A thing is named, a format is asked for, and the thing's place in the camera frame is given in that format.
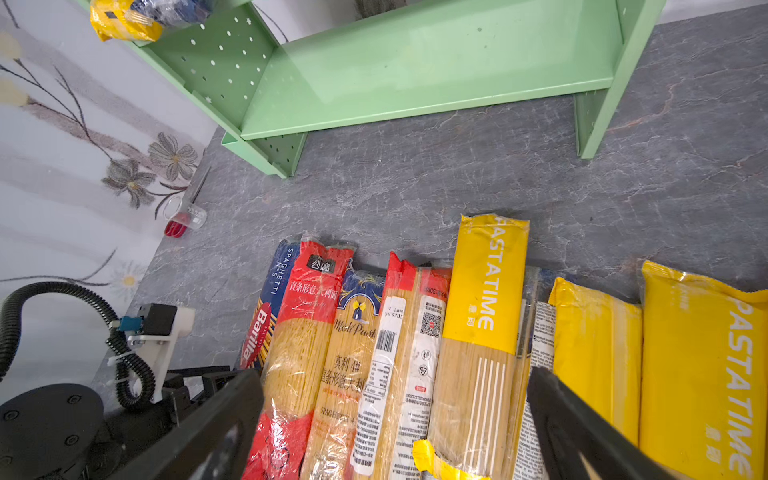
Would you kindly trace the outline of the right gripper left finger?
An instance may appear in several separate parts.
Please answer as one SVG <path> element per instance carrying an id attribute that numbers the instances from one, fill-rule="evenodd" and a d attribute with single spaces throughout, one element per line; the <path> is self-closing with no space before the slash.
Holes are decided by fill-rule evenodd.
<path id="1" fill-rule="evenodd" d="M 202 407 L 113 479 L 240 479 L 264 402 L 254 370 L 237 373 Z"/>

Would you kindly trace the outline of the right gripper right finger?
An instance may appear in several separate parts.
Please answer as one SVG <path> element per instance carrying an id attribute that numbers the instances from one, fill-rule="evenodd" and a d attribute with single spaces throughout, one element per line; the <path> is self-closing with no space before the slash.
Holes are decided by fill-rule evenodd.
<path id="1" fill-rule="evenodd" d="M 670 479 L 557 376 L 531 371 L 527 398 L 551 479 Z"/>

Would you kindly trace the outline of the yellow Pastatime spaghetti bag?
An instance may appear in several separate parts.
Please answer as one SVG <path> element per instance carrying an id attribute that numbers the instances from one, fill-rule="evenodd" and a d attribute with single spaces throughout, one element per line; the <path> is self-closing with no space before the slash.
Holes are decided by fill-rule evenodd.
<path id="1" fill-rule="evenodd" d="M 426 439 L 417 469 L 430 479 L 499 479 L 514 423 L 517 340 L 529 224 L 462 218 Z"/>

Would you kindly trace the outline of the blue Barilla spaghetti box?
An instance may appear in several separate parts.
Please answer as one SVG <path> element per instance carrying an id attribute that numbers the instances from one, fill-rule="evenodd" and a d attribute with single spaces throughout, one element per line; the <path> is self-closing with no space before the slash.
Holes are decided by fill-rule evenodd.
<path id="1" fill-rule="evenodd" d="M 300 244 L 301 237 L 294 236 L 276 248 L 241 348 L 239 369 L 264 369 Z"/>

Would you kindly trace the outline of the red white-label spaghetti bag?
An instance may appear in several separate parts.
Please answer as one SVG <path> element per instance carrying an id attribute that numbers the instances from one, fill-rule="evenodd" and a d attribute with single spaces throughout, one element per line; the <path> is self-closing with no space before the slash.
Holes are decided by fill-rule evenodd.
<path id="1" fill-rule="evenodd" d="M 378 333 L 349 466 L 353 479 L 420 479 L 413 444 L 428 433 L 449 268 L 390 254 Z"/>

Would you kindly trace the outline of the blue portrait spaghetti bag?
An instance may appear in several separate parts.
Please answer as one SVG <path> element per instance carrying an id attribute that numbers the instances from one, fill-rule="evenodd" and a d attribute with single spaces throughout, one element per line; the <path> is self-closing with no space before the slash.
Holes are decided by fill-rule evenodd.
<path id="1" fill-rule="evenodd" d="M 163 27 L 184 28 L 204 23 L 215 6 L 214 0 L 136 0 L 130 8 Z"/>

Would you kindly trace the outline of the yellow label spaghetti bag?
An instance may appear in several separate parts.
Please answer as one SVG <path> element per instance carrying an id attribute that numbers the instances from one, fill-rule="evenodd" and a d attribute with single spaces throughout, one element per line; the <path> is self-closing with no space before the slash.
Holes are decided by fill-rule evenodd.
<path id="1" fill-rule="evenodd" d="M 163 26 L 132 10 L 131 5 L 131 0 L 92 0 L 90 2 L 90 23 L 101 41 L 115 39 L 154 42 L 162 36 Z"/>

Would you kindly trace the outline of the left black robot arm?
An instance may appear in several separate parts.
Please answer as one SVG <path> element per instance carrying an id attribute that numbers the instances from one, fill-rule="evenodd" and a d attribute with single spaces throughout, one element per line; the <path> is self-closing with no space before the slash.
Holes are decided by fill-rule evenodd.
<path id="1" fill-rule="evenodd" d="M 244 479 L 262 411 L 259 374 L 226 366 L 174 369 L 192 309 L 150 303 L 119 316 L 80 285 L 37 282 L 12 292 L 1 309 L 1 369 L 20 345 L 24 304 L 43 294 L 81 300 L 105 322 L 118 408 L 75 383 L 42 386 L 1 407 L 5 479 Z"/>

